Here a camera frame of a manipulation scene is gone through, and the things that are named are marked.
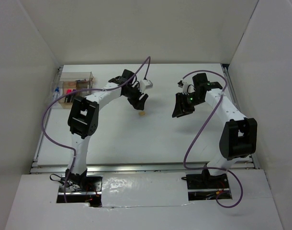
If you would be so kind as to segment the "black purple usb stick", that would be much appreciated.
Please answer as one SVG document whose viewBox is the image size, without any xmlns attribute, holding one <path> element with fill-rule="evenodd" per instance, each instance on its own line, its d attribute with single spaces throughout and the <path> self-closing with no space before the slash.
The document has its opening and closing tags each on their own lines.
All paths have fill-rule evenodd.
<svg viewBox="0 0 292 230">
<path fill-rule="evenodd" d="M 73 98 L 75 97 L 75 95 L 76 95 L 76 89 L 73 89 L 72 90 L 72 95 L 71 95 L 71 101 L 73 100 Z"/>
</svg>

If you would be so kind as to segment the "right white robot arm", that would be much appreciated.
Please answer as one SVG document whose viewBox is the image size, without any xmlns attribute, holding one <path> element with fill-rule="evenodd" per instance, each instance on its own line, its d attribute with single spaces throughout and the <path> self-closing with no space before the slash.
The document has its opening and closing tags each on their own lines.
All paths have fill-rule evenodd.
<svg viewBox="0 0 292 230">
<path fill-rule="evenodd" d="M 182 91 L 176 94 L 173 118 L 190 115 L 202 103 L 211 106 L 209 117 L 218 115 L 224 128 L 219 140 L 219 153 L 202 169 L 196 181 L 207 188 L 214 187 L 226 178 L 226 171 L 241 158 L 256 151 L 257 121 L 242 114 L 225 96 L 226 86 L 210 82 L 206 73 L 198 72 L 192 78 L 193 89 L 184 80 L 178 82 Z"/>
</svg>

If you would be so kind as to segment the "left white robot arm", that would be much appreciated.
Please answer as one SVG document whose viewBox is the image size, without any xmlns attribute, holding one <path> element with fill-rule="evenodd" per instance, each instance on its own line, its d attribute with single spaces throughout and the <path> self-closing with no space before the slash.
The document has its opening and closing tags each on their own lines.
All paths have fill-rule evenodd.
<svg viewBox="0 0 292 230">
<path fill-rule="evenodd" d="M 75 97 L 67 124 L 70 128 L 73 156 L 66 169 L 65 180 L 76 191 L 87 187 L 86 158 L 90 137 L 98 128 L 99 112 L 111 101 L 124 96 L 135 110 L 144 110 L 147 89 L 153 83 L 146 78 L 134 82 L 134 73 L 125 69 L 121 76 L 112 78 L 100 91 L 86 96 Z"/>
</svg>

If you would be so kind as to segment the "pink highlighter black cap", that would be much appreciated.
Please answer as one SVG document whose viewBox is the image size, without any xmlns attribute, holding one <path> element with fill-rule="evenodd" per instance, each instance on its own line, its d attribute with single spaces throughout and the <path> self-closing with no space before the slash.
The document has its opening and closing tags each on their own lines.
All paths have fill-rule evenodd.
<svg viewBox="0 0 292 230">
<path fill-rule="evenodd" d="M 72 93 L 72 89 L 67 89 L 64 103 L 71 102 L 71 93 Z"/>
</svg>

